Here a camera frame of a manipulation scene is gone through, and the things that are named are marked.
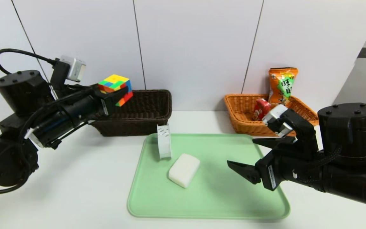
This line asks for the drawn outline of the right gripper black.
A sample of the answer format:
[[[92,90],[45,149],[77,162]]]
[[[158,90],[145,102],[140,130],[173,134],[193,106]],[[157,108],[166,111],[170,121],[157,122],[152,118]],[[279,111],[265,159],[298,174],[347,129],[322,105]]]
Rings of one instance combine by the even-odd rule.
[[[324,151],[319,150],[317,142],[313,143],[312,152],[305,152],[302,143],[293,136],[258,138],[253,139],[253,143],[269,148],[270,152],[255,166],[227,161],[228,167],[241,177],[252,184],[262,180],[264,188],[270,191],[276,190],[283,181],[291,181],[324,192],[322,166],[293,174],[297,169],[324,157]]]

